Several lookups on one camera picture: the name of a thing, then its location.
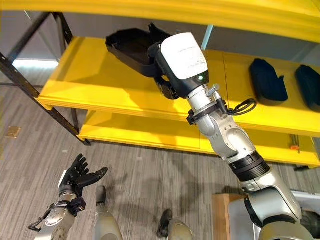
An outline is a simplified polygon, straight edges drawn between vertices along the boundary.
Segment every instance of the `small tag on floor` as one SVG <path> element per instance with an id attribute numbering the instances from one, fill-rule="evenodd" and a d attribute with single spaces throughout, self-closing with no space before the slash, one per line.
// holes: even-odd
<path id="1" fill-rule="evenodd" d="M 8 132 L 6 133 L 6 137 L 16 139 L 21 131 L 21 127 L 19 126 L 9 126 Z"/>

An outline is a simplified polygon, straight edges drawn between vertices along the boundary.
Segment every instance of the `shelf board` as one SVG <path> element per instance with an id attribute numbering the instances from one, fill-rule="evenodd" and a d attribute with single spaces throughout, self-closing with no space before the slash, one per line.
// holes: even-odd
<path id="1" fill-rule="evenodd" d="M 199 152 L 200 133 L 187 122 L 88 111 L 80 138 Z"/>
<path id="2" fill-rule="evenodd" d="M 206 54 L 212 83 L 227 96 L 223 54 Z M 39 98 L 47 106 L 109 111 L 141 117 L 186 121 L 191 109 L 182 98 L 166 99 L 153 78 L 144 77 L 109 53 L 105 40 L 75 37 Z"/>
<path id="3" fill-rule="evenodd" d="M 224 53 L 223 58 L 229 107 L 234 108 L 245 99 L 255 98 L 249 67 L 256 57 Z M 301 64 L 263 59 L 274 67 L 278 77 L 284 76 L 288 100 L 277 106 L 258 104 L 253 111 L 236 116 L 234 120 L 246 129 L 320 137 L 320 113 L 306 106 L 295 77 Z M 312 68 L 320 73 L 320 67 Z"/>
<path id="4" fill-rule="evenodd" d="M 210 84 L 234 108 L 254 97 L 249 75 L 253 56 L 208 50 L 205 53 Z M 234 120 L 242 127 L 320 137 L 320 113 L 305 106 L 294 72 L 298 63 L 267 59 L 284 80 L 289 99 L 280 106 L 257 108 Z M 190 106 L 185 99 L 168 100 L 152 78 L 144 77 L 107 51 L 105 40 L 75 37 L 37 100 L 50 106 L 113 112 L 139 117 L 186 121 Z"/>
<path id="5" fill-rule="evenodd" d="M 212 24 L 320 43 L 319 0 L 3 0 L 1 7 Z"/>
<path id="6" fill-rule="evenodd" d="M 271 162 L 320 166 L 311 137 L 300 136 L 300 148 L 290 149 L 291 138 L 285 133 L 247 131 L 257 151 Z M 186 122 L 88 111 L 80 138 L 125 143 L 180 151 L 213 154 L 210 142 L 196 126 Z"/>

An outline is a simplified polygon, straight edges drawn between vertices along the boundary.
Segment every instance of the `dark blue object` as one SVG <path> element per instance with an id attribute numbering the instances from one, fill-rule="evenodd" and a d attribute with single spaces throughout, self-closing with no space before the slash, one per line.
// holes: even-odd
<path id="1" fill-rule="evenodd" d="M 250 66 L 254 91 L 258 101 L 264 105 L 278 105 L 288 100 L 284 76 L 278 78 L 273 66 L 256 58 Z"/>
<path id="2" fill-rule="evenodd" d="M 305 104 L 320 113 L 320 75 L 309 66 L 301 65 L 295 71 Z"/>

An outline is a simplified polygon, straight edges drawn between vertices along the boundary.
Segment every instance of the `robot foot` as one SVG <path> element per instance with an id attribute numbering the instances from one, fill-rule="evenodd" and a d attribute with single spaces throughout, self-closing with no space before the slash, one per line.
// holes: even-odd
<path id="1" fill-rule="evenodd" d="M 106 203 L 106 196 L 107 196 L 107 191 L 105 186 L 101 185 L 98 186 L 95 192 L 95 199 L 96 199 L 96 205 L 103 204 L 105 205 Z"/>
<path id="2" fill-rule="evenodd" d="M 169 236 L 169 222 L 173 218 L 171 209 L 167 209 L 162 213 L 159 229 L 156 232 L 158 238 L 167 238 Z"/>

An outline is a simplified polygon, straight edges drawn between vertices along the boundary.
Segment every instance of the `black metal frame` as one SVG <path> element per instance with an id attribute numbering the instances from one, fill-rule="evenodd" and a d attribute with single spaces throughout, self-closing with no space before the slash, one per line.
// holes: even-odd
<path id="1" fill-rule="evenodd" d="M 36 33 L 36 31 L 41 27 L 41 25 L 45 22 L 45 20 L 53 15 L 54 19 L 57 21 L 59 18 L 61 20 L 62 30 L 64 40 L 67 44 L 70 44 L 72 41 L 73 35 L 68 26 L 68 23 L 61 12 L 43 12 L 36 21 L 30 26 L 30 28 L 25 32 L 22 38 L 18 41 L 18 43 L 13 47 L 11 52 L 5 57 L 0 52 L 0 70 L 6 75 L 16 86 L 18 86 L 29 98 L 31 98 L 35 103 L 37 103 L 43 110 L 45 110 L 54 120 L 56 120 L 62 127 L 68 130 L 75 138 L 77 138 L 80 142 L 82 142 L 86 146 L 90 146 L 91 143 L 85 139 L 81 140 L 78 135 L 80 133 L 79 124 L 78 124 L 78 116 L 76 109 L 71 109 L 72 119 L 74 121 L 74 125 L 72 125 L 64 116 L 62 116 L 55 108 L 52 110 L 45 109 L 36 98 L 40 95 L 40 93 L 27 81 L 27 79 L 13 66 L 13 62 L 21 53 L 21 51 L 25 48 L 27 43 Z"/>

